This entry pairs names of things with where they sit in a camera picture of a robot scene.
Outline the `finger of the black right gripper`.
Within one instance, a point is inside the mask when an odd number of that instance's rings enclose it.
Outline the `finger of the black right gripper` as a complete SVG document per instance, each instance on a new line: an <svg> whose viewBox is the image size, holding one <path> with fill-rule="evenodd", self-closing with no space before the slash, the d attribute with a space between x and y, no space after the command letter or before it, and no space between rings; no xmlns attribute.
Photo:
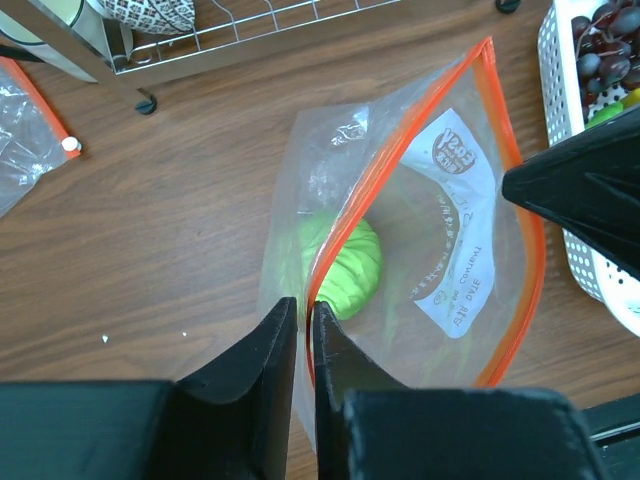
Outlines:
<svg viewBox="0 0 640 480"><path fill-rule="evenodd" d="M639 277L637 107L510 169L501 192Z"/></svg>

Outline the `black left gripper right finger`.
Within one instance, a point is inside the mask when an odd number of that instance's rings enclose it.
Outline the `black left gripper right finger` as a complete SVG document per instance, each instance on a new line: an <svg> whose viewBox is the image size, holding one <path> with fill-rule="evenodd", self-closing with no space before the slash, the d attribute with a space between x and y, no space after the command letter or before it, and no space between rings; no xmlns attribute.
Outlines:
<svg viewBox="0 0 640 480"><path fill-rule="evenodd" d="M537 388L412 389L313 307L321 479L607 479L584 416Z"/></svg>

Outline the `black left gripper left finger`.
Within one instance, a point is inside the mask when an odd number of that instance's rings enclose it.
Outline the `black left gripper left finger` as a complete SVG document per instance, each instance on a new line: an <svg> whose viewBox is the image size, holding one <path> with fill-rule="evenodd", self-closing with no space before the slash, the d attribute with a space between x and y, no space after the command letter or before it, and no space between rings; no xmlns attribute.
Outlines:
<svg viewBox="0 0 640 480"><path fill-rule="evenodd" d="M297 305L178 381L1 386L5 479L281 479Z"/></svg>

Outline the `green cabbage toy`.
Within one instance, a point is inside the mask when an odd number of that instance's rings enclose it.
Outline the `green cabbage toy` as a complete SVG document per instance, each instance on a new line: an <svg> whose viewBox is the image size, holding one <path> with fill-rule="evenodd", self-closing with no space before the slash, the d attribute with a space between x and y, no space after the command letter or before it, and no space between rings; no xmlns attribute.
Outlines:
<svg viewBox="0 0 640 480"><path fill-rule="evenodd" d="M285 294L293 294L306 283L315 255L329 233L331 217L304 213L290 237L299 249L280 265L277 279ZM337 319L346 321L373 298L382 278L383 253L378 234L362 219L341 247L317 294L328 303Z"/></svg>

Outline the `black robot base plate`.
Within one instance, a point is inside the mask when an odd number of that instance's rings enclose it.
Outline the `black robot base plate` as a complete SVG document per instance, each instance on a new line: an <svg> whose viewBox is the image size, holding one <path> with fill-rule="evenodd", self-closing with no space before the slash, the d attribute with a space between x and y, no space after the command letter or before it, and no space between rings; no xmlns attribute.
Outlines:
<svg viewBox="0 0 640 480"><path fill-rule="evenodd" d="M600 404L583 413L610 477L639 480L639 395Z"/></svg>

